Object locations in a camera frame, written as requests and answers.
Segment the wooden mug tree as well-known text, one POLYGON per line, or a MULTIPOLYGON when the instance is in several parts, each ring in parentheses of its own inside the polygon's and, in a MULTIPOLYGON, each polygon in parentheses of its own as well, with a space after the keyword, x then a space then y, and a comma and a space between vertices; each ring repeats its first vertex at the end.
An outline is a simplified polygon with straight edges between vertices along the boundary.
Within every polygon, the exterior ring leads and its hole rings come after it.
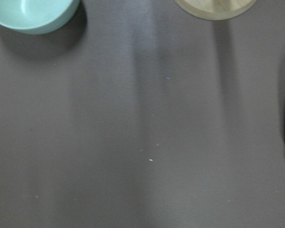
POLYGON ((187 13, 207 20, 236 17, 250 9, 256 0, 176 0, 187 13))

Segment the mint green bowl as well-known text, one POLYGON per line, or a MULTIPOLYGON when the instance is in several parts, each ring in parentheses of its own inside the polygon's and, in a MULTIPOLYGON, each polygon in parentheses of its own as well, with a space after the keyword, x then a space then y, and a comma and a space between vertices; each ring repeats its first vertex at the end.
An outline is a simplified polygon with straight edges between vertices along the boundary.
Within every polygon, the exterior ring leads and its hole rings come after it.
POLYGON ((64 26, 75 14, 78 0, 0 0, 0 25, 32 35, 64 26))

